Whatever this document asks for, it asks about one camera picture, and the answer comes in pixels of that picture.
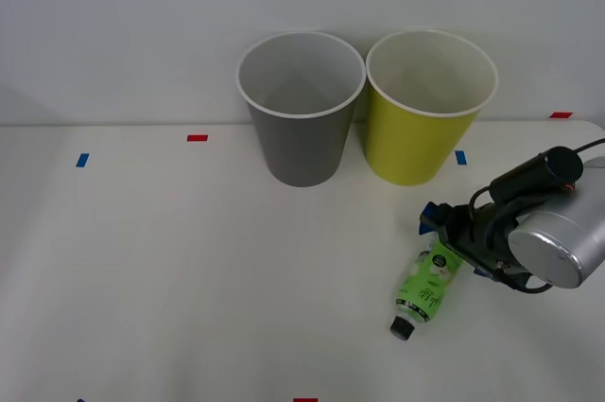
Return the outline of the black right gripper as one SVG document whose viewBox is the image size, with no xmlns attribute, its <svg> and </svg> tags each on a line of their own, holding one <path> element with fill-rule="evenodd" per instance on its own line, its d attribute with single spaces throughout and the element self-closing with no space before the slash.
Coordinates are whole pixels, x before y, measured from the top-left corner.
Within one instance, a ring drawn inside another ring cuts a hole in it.
<svg viewBox="0 0 605 402">
<path fill-rule="evenodd" d="M 502 218 L 490 228 L 499 208 L 480 207 L 471 219 L 466 204 L 452 206 L 430 201 L 420 214 L 419 234 L 438 232 L 441 243 L 474 267 L 474 274 L 510 288 L 526 287 L 526 269 L 512 255 L 508 236 L 516 218 Z"/>
</svg>

